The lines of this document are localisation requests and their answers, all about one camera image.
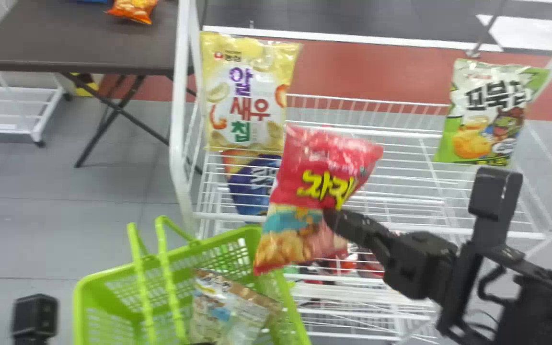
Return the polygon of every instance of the blue snack bag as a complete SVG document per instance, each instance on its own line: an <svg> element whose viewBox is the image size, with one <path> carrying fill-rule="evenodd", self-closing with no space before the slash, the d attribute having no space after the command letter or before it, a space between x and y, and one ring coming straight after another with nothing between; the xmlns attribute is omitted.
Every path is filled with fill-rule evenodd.
<svg viewBox="0 0 552 345"><path fill-rule="evenodd" d="M231 149L221 153L231 198L239 214L267 214L280 156Z"/></svg>

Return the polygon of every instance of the shrimp illustration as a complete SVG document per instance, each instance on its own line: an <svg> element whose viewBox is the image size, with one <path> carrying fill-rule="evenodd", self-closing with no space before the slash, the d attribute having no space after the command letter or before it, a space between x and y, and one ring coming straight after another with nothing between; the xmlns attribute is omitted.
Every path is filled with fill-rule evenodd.
<svg viewBox="0 0 552 345"><path fill-rule="evenodd" d="M212 109L210 109L210 123L212 124L212 127L214 129L224 129L227 127L227 119L223 117L219 117L218 122L214 122L214 110L216 109L217 105L213 104Z"/></svg>

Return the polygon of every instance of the red snack bag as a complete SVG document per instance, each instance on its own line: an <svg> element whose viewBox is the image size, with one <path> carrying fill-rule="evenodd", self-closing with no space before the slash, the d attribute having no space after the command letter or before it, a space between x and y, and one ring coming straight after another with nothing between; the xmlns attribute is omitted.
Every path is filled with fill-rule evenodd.
<svg viewBox="0 0 552 345"><path fill-rule="evenodd" d="M114 5L106 13L131 19L135 22L152 24L150 13L158 0L114 0Z"/></svg>
<svg viewBox="0 0 552 345"><path fill-rule="evenodd" d="M285 150L254 259L260 275L293 262L346 250L322 220L370 177L383 148L324 129L287 125Z"/></svg>

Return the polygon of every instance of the cartoon character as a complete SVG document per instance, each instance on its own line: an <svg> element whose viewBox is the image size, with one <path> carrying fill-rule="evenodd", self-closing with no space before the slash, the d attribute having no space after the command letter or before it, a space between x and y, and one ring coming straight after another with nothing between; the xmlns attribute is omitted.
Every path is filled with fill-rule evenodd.
<svg viewBox="0 0 552 345"><path fill-rule="evenodd" d="M516 137L523 127L523 108L513 107L509 111L497 108L497 117L493 121L492 127L493 142Z"/></svg>

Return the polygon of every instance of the basket handle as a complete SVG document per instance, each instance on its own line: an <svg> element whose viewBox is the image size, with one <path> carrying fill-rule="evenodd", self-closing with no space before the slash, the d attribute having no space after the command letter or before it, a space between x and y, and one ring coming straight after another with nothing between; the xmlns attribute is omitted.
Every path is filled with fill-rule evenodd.
<svg viewBox="0 0 552 345"><path fill-rule="evenodd" d="M138 228L135 223L127 224L127 236L129 236L129 245L131 245L133 266L136 271L136 276L138 277L138 291L140 292L140 301L142 301L142 314L144 315L145 327L148 331L149 344L155 344L155 321L153 320L153 310L150 305L149 292L146 288L146 274L144 273L143 265L143 260L148 257L149 252L138 234Z"/></svg>
<svg viewBox="0 0 552 345"><path fill-rule="evenodd" d="M189 245L199 244L199 240L197 238L195 238L191 234L179 228L178 225L176 225L173 221L171 221L170 218L167 218L166 216L159 216L157 217L157 219L155 219L155 227L157 231L157 240L159 241L160 251L161 250L163 250L163 252L167 251L167 241L165 238L164 225L167 225L167 227L172 229L175 233L177 233L178 236L184 238L187 242L189 242Z"/></svg>

